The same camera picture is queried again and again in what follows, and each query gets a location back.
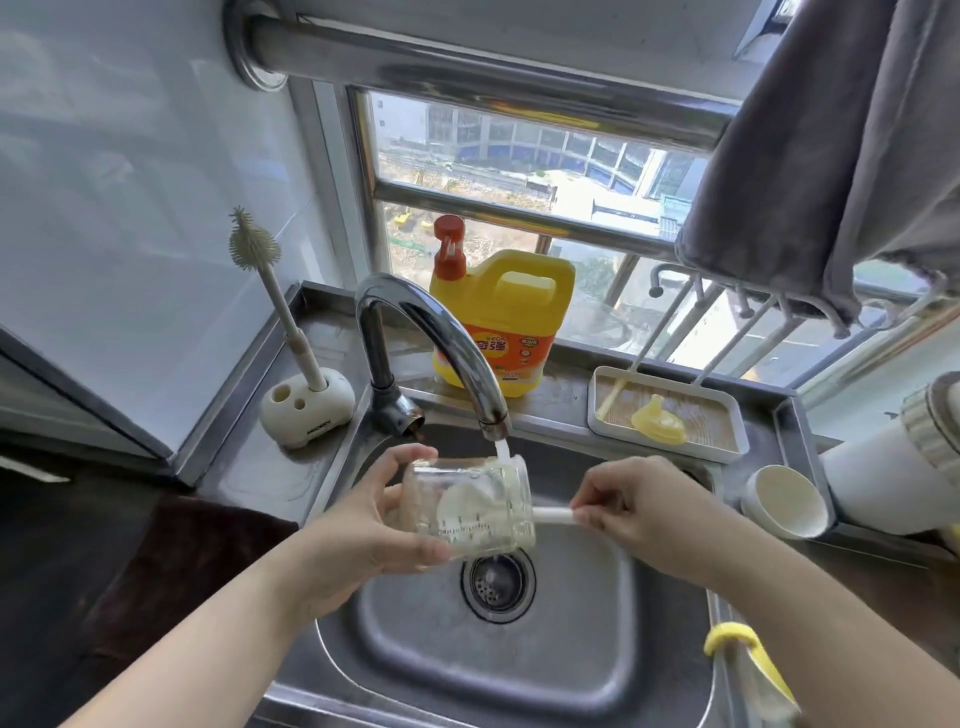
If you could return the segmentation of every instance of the yellow detergent bottle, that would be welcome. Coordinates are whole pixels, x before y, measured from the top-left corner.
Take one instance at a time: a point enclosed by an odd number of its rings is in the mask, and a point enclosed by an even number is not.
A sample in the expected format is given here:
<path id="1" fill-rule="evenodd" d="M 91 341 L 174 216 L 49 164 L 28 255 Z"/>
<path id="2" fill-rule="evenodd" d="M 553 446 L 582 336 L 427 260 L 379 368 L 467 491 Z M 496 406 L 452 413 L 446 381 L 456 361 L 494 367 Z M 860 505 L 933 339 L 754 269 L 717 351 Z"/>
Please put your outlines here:
<path id="1" fill-rule="evenodd" d="M 576 271 L 562 258 L 499 251 L 476 268 L 464 257 L 464 221 L 443 215 L 434 223 L 441 241 L 430 294 L 445 305 L 487 357 L 505 397 L 520 397 L 540 384 L 543 364 L 564 322 Z M 462 387 L 442 354 L 433 366 Z"/>

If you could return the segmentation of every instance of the person's left arm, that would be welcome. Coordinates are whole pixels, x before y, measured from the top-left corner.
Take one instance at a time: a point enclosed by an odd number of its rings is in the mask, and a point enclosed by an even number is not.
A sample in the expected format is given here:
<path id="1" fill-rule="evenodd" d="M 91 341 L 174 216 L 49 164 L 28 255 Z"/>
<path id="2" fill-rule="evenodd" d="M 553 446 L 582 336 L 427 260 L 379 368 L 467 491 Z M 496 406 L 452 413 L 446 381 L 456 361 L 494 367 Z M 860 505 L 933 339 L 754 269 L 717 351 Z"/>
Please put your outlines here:
<path id="1" fill-rule="evenodd" d="M 62 728 L 239 728 L 299 631 L 342 605 L 371 576 L 450 558 L 449 546 L 394 530 L 383 515 L 404 463 L 423 445 L 387 450 L 352 491 L 201 605 L 70 717 Z"/>

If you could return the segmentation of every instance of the gray towel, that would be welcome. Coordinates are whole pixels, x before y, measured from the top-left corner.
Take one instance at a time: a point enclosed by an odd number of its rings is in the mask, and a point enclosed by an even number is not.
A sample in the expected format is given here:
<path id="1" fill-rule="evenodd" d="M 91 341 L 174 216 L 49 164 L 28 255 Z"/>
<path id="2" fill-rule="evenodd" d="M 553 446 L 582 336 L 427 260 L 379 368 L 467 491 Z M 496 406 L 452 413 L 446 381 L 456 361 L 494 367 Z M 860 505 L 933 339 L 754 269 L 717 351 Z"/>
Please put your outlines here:
<path id="1" fill-rule="evenodd" d="M 861 260 L 940 270 L 960 292 L 958 185 L 960 2 L 806 0 L 718 145 L 677 256 L 819 298 L 849 324 Z"/>

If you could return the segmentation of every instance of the brush holder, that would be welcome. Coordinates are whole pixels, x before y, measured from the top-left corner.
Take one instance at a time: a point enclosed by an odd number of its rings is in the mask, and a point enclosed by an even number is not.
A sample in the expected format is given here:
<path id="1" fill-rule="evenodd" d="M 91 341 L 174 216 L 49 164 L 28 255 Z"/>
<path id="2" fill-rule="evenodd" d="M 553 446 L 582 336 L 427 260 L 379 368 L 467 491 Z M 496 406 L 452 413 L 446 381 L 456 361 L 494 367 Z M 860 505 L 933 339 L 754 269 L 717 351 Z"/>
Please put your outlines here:
<path id="1" fill-rule="evenodd" d="M 314 392 L 302 374 L 271 387 L 260 402 L 260 423 L 278 445 L 302 448 L 353 417 L 356 397 L 347 378 L 321 367 L 326 389 Z"/>

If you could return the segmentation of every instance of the yellow bottle nipple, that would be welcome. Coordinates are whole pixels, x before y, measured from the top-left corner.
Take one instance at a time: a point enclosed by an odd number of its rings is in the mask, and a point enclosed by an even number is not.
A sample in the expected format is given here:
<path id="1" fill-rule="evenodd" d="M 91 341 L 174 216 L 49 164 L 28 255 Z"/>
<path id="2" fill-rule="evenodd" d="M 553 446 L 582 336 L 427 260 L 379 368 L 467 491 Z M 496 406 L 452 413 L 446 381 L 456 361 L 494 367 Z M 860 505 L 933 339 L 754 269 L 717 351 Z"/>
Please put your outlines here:
<path id="1" fill-rule="evenodd" d="M 682 445 L 686 442 L 686 427 L 673 412 L 663 409 L 663 397 L 654 395 L 630 418 L 630 424 L 641 435 L 665 445 Z"/>

